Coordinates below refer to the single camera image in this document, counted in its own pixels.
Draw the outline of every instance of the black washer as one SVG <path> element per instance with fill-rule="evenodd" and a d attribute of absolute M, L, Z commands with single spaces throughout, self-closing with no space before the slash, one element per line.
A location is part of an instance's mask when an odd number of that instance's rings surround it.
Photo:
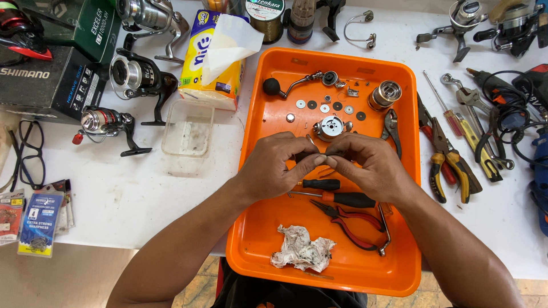
<path fill-rule="evenodd" d="M 313 101 L 313 100 L 311 100 L 311 101 L 309 101 L 308 104 L 306 104 L 306 105 L 309 107 L 309 109 L 316 109 L 316 107 L 318 106 L 318 103 L 315 102 L 315 101 Z"/>
<path fill-rule="evenodd" d="M 341 104 L 341 102 L 336 101 L 336 102 L 333 103 L 333 109 L 335 109 L 336 111 L 339 111 L 339 110 L 343 109 L 343 105 Z"/>
<path fill-rule="evenodd" d="M 356 118 L 360 121 L 363 121 L 366 119 L 366 113 L 363 111 L 360 111 L 356 114 Z"/>

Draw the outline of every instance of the black screwdriver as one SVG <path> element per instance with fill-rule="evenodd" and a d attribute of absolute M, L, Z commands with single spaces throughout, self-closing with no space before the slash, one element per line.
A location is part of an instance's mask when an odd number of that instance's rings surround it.
<path fill-rule="evenodd" d="M 309 193 L 309 192 L 300 192 L 300 191 L 289 191 L 287 194 L 291 197 L 291 193 L 296 193 L 299 195 L 307 195 L 320 197 L 323 201 L 333 201 L 336 203 L 343 204 L 345 206 L 353 208 L 374 208 L 375 200 L 369 198 L 363 192 L 328 192 L 324 191 L 322 194 L 318 193 Z"/>
<path fill-rule="evenodd" d="M 297 185 L 303 188 L 314 188 L 321 190 L 337 190 L 341 188 L 341 181 L 335 179 L 328 180 L 302 180 Z"/>

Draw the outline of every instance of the orange tray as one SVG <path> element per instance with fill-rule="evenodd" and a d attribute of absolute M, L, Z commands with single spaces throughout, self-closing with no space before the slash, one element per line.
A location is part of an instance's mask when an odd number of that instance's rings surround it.
<path fill-rule="evenodd" d="M 326 87 L 321 81 L 296 85 L 285 100 L 278 95 L 268 96 L 262 90 L 262 82 L 267 78 L 278 79 L 282 90 L 286 91 L 293 82 L 318 70 L 335 71 L 351 89 L 359 90 L 359 97 L 348 97 L 346 87 Z M 415 182 L 420 184 L 416 80 L 411 69 L 395 62 L 300 49 L 270 48 L 262 54 L 249 105 L 239 167 L 242 167 L 259 138 L 278 132 L 290 131 L 295 136 L 310 134 L 323 152 L 329 143 L 316 137 L 312 126 L 333 112 L 345 122 L 352 121 L 352 131 L 380 137 L 386 112 L 371 109 L 367 97 L 375 87 L 388 79 L 396 81 L 402 88 L 402 97 L 393 106 L 398 114 L 402 163 Z M 335 111 L 333 103 L 329 104 L 330 112 L 322 113 L 319 107 L 325 95 L 331 95 L 333 102 L 340 101 L 343 106 L 351 105 L 354 113 L 348 115 L 344 109 Z M 314 110 L 308 107 L 298 109 L 296 101 L 299 99 L 306 102 L 314 100 L 318 107 Z M 357 120 L 356 113 L 359 111 L 366 113 L 364 121 Z M 295 115 L 293 123 L 286 121 L 288 113 Z M 392 139 L 388 138 L 388 141 L 393 146 Z M 295 162 L 288 161 L 287 165 L 292 168 Z M 306 178 L 317 179 L 318 172 L 325 168 L 319 166 Z M 341 180 L 340 192 L 360 191 L 356 184 L 338 173 L 327 178 Z M 296 187 L 295 190 L 320 193 L 319 190 L 302 187 Z M 421 254 L 407 224 L 395 208 L 394 215 L 386 217 L 392 243 L 386 248 L 386 257 L 381 258 L 376 251 L 356 247 L 340 226 L 330 223 L 330 218 L 312 205 L 309 199 L 303 195 L 293 195 L 292 198 L 283 195 L 250 206 L 229 230 L 226 257 L 230 266 L 241 275 L 362 293 L 407 296 L 417 289 L 421 275 Z M 343 208 L 347 212 L 365 212 L 380 219 L 376 208 Z M 378 232 L 361 219 L 345 219 L 345 222 L 362 240 L 377 246 L 382 246 L 386 241 L 386 233 Z M 284 235 L 276 231 L 280 224 L 284 227 L 306 227 L 312 240 L 318 237 L 334 240 L 337 245 L 331 250 L 333 258 L 329 266 L 321 273 L 310 269 L 303 272 L 291 264 L 282 269 L 272 266 L 270 255 L 280 251 L 284 239 Z"/>

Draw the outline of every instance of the person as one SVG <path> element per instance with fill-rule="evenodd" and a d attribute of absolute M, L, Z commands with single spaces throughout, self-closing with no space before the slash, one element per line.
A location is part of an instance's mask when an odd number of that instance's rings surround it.
<path fill-rule="evenodd" d="M 286 161 L 301 152 L 312 154 L 288 170 Z M 341 152 L 363 167 L 330 156 Z M 107 308 L 170 308 L 248 206 L 285 194 L 321 164 L 333 167 L 370 198 L 397 208 L 455 307 L 524 307 L 504 264 L 413 181 L 388 142 L 344 133 L 321 154 L 307 139 L 284 132 L 259 139 L 236 176 L 149 240 L 118 279 Z M 223 290 L 214 307 L 367 306 L 366 294 L 246 277 L 225 262 L 223 266 Z"/>

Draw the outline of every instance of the tissue box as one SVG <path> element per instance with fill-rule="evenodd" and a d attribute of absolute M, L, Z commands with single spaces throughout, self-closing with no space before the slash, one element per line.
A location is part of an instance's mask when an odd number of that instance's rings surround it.
<path fill-rule="evenodd" d="M 246 67 L 245 59 L 232 63 L 210 84 L 202 85 L 201 83 L 203 59 L 220 14 L 220 12 L 209 10 L 199 10 L 196 14 L 179 81 L 179 94 L 185 99 L 200 99 L 215 108 L 235 111 L 238 107 L 239 90 Z M 246 17 L 239 17 L 249 22 Z"/>

